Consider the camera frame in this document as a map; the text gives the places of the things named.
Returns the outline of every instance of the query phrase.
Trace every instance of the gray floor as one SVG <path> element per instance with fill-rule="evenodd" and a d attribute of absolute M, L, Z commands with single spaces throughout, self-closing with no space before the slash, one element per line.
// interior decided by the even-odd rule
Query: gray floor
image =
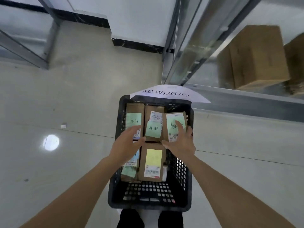
<path fill-rule="evenodd" d="M 17 227 L 105 157 L 121 96 L 161 82 L 161 55 L 114 47 L 105 28 L 64 22 L 50 70 L 0 62 L 0 227 Z M 66 129 L 60 129 L 67 123 Z M 295 226 L 304 219 L 304 124 L 195 112 L 196 155 Z M 59 139 L 44 149 L 48 135 Z M 143 211 L 157 227 L 157 211 Z M 185 227 L 220 227 L 193 178 Z M 87 227 L 116 227 L 102 193 Z"/>

